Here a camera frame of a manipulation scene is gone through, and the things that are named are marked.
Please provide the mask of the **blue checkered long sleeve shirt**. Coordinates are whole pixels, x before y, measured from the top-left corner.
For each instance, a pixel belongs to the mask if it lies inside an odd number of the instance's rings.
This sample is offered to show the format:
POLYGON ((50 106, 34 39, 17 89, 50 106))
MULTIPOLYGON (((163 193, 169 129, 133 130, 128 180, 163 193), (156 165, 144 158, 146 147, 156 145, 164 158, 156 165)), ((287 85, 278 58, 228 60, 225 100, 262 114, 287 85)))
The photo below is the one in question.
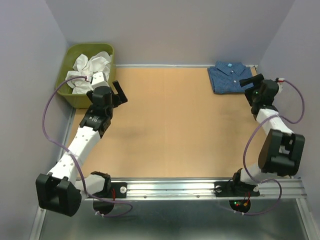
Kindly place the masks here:
POLYGON ((214 94, 242 94, 246 89, 252 88, 253 84, 240 86, 240 80, 251 78, 250 67, 241 62, 217 61, 214 66, 207 68, 209 80, 214 94))

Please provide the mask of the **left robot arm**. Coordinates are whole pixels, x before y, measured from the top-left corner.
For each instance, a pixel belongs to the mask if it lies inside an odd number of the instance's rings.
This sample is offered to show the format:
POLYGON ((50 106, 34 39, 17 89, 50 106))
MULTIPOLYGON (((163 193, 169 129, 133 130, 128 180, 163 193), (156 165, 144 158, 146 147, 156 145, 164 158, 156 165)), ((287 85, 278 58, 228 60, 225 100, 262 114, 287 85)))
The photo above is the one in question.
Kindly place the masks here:
POLYGON ((113 88, 98 86, 87 92, 91 105, 69 147, 56 142, 43 130, 47 140, 62 148, 64 153, 47 174, 41 173, 35 180, 40 208, 72 217, 82 201, 93 198, 109 205, 108 210, 96 211, 96 214, 109 217, 117 203, 110 175, 94 171, 84 177, 81 167, 111 125, 114 108, 128 101, 120 83, 115 80, 112 84, 113 88))

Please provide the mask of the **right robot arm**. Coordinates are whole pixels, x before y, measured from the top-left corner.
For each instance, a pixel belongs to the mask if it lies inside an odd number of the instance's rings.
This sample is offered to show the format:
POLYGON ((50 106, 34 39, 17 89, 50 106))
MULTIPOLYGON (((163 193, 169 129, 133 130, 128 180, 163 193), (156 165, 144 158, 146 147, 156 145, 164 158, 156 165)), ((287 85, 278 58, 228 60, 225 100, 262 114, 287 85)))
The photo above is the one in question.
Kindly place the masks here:
POLYGON ((286 117, 279 114, 273 102, 283 89, 284 78, 266 79, 262 74, 242 79, 239 84, 245 87, 244 95, 251 107, 251 114, 263 129, 266 139, 258 155, 257 163, 239 169, 230 182, 231 192, 242 195, 254 191, 262 183, 276 178, 297 174, 305 146, 305 137, 286 126, 286 117))

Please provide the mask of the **white crumpled shirt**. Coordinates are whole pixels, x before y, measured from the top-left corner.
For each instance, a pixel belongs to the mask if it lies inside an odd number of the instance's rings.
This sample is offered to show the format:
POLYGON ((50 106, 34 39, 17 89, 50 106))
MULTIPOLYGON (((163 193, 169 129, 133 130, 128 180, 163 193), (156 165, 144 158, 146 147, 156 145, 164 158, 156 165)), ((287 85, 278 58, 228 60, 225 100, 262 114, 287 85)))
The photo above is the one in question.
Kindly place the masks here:
POLYGON ((68 71, 65 77, 65 80, 68 80, 67 85, 72 88, 72 94, 85 95, 90 91, 88 77, 92 77, 97 72, 104 72, 109 84, 112 57, 113 55, 106 51, 101 51, 90 59, 81 54, 75 60, 73 70, 68 71))

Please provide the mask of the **green plastic bin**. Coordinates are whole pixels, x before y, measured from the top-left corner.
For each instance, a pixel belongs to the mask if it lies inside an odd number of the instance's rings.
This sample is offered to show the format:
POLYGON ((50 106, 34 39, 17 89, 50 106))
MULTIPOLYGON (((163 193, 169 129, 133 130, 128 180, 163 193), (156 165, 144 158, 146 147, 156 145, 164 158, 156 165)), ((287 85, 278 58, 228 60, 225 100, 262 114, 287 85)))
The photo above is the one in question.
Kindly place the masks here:
MULTIPOLYGON (((109 87, 115 90, 113 86, 116 76, 115 51, 108 43, 81 43, 70 47, 64 56, 55 86, 58 87, 66 81, 68 71, 73 70, 73 65, 81 54, 86 55, 90 59, 100 52, 107 52, 109 55, 112 55, 109 87)), ((72 88, 67 83, 63 84, 57 93, 76 109, 87 109, 92 104, 86 94, 72 94, 72 88)))

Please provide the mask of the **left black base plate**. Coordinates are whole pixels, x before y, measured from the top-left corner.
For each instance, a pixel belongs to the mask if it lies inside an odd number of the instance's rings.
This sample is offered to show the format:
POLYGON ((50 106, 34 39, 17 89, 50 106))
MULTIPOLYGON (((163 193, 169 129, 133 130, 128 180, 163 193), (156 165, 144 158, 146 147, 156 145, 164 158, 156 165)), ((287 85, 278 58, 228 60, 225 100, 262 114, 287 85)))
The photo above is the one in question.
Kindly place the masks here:
POLYGON ((104 182, 102 187, 95 189, 90 186, 88 192, 95 197, 105 199, 125 199, 127 197, 128 184, 126 182, 104 182))

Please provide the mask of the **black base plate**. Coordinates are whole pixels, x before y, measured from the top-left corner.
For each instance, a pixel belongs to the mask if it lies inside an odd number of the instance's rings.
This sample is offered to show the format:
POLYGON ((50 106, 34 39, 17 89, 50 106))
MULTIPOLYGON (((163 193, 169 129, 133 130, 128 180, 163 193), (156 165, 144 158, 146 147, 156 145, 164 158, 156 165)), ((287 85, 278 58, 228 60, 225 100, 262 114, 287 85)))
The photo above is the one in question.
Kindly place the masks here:
POLYGON ((126 182, 104 182, 102 187, 95 189, 90 186, 88 192, 95 197, 105 199, 125 199, 127 197, 128 184, 126 182))
POLYGON ((255 189, 256 185, 247 183, 233 183, 228 181, 216 181, 214 183, 213 193, 218 198, 231 197, 258 197, 260 196, 259 189, 255 189))

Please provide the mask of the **aluminium mounting rail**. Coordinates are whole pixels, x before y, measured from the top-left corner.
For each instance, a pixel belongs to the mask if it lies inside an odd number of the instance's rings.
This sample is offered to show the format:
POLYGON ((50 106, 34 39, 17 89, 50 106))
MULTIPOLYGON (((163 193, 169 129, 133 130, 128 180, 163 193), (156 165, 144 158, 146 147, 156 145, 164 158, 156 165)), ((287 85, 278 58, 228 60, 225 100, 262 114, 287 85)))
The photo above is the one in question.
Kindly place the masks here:
MULTIPOLYGON (((214 183, 219 181, 232 181, 233 177, 229 180, 214 180, 203 182, 201 180, 178 180, 178 179, 154 179, 154 180, 123 180, 111 182, 126 182, 127 183, 127 195, 126 198, 117 198, 115 205, 131 206, 133 200, 146 199, 149 201, 157 200, 188 200, 192 197, 205 196, 207 199, 228 199, 229 211, 241 216, 250 215, 250 205, 252 198, 262 197, 263 192, 267 189, 267 185, 279 188, 279 195, 276 202, 279 203, 287 194, 287 190, 281 184, 282 181, 293 182, 294 176, 286 176, 273 179, 272 181, 263 182, 257 185, 257 189, 260 192, 260 196, 245 196, 245 197, 217 197, 214 194, 214 183)), ((109 205, 106 202, 99 201, 95 198, 86 198, 93 200, 93 210, 96 214, 97 211, 107 211, 109 205)))

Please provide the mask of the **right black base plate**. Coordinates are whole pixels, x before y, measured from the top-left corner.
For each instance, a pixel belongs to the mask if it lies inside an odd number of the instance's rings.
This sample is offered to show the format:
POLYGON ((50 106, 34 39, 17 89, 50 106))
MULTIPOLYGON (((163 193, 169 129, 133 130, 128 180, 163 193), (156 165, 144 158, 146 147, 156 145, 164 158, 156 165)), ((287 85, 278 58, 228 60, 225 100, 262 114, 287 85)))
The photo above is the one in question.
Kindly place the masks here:
POLYGON ((259 189, 255 189, 256 185, 247 183, 233 183, 228 181, 216 181, 214 183, 213 193, 218 198, 231 197, 258 197, 260 196, 259 189))

